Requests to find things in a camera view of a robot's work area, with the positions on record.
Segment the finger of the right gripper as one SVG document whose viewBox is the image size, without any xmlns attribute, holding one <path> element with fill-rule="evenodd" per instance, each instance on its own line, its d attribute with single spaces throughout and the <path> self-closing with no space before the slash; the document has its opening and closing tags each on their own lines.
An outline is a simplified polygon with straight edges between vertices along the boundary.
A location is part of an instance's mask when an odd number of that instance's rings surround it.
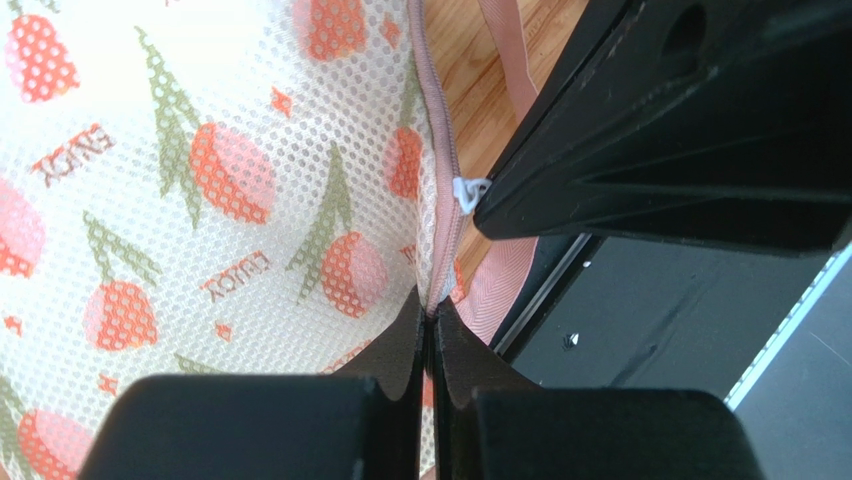
<svg viewBox="0 0 852 480">
<path fill-rule="evenodd" d="M 490 239 L 568 233 L 751 253 L 835 252 L 851 239 L 851 108 L 823 103 L 713 146 L 662 122 L 534 170 L 475 214 Z"/>
<path fill-rule="evenodd" d="M 632 1 L 566 47 L 489 196 L 851 196 L 847 1 Z"/>
</svg>

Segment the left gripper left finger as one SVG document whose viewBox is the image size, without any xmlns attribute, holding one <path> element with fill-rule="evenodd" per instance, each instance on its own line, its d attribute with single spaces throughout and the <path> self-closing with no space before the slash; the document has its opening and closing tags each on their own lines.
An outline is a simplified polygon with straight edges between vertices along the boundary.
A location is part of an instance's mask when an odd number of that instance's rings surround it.
<svg viewBox="0 0 852 480">
<path fill-rule="evenodd" d="M 156 375 L 110 410 L 83 479 L 415 479 L 424 312 L 323 375 Z"/>
</svg>

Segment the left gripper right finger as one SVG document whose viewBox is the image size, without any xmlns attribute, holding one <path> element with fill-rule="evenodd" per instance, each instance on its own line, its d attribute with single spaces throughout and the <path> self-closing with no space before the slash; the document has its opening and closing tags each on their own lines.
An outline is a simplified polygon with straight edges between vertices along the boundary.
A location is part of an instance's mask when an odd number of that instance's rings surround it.
<svg viewBox="0 0 852 480">
<path fill-rule="evenodd" d="M 432 328 L 440 479 L 760 479 L 739 420 L 696 390 L 545 389 L 443 301 Z"/>
</svg>

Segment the floral mesh laundry bag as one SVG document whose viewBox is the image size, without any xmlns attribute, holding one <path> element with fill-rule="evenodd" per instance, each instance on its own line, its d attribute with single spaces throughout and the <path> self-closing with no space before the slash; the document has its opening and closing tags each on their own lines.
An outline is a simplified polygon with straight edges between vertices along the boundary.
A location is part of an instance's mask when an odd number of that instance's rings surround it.
<svg viewBox="0 0 852 480">
<path fill-rule="evenodd" d="M 493 338 L 535 239 L 457 253 L 419 1 L 1 5 L 1 475 L 76 479 L 155 374 L 331 373 L 412 297 Z"/>
</svg>

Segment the aluminium rail frame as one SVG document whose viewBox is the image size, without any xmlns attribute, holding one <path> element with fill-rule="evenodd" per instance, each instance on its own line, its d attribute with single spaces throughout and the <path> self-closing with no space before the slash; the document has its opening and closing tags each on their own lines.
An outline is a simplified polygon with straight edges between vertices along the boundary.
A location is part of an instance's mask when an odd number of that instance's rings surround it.
<svg viewBox="0 0 852 480">
<path fill-rule="evenodd" d="M 851 258 L 851 245 L 833 254 L 724 399 L 735 411 Z"/>
</svg>

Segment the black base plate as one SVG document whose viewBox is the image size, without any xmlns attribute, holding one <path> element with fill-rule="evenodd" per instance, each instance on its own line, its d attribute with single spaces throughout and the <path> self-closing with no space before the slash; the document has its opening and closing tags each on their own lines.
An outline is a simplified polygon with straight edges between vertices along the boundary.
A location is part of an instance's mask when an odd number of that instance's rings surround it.
<svg viewBox="0 0 852 480">
<path fill-rule="evenodd" d="M 722 398 L 827 261 L 824 253 L 584 236 L 493 344 L 545 388 L 696 389 Z"/>
</svg>

